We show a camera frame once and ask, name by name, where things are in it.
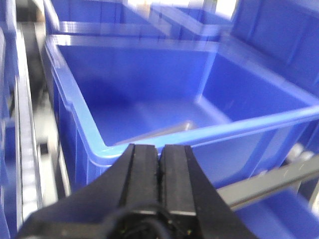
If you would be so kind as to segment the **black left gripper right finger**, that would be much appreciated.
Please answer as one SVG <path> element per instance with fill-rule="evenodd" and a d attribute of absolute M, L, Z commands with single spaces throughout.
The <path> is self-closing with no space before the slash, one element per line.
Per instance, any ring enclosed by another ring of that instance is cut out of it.
<path fill-rule="evenodd" d="M 166 145 L 160 156 L 161 201 L 183 239 L 254 239 L 199 166 L 190 146 Z"/>

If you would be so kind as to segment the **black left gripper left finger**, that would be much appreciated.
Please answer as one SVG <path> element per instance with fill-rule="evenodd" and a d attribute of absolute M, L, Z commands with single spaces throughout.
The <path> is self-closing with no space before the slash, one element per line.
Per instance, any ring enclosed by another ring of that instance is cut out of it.
<path fill-rule="evenodd" d="M 18 239 L 109 239 L 121 221 L 155 213 L 158 152 L 130 144 L 116 162 L 87 186 L 32 213 Z"/>

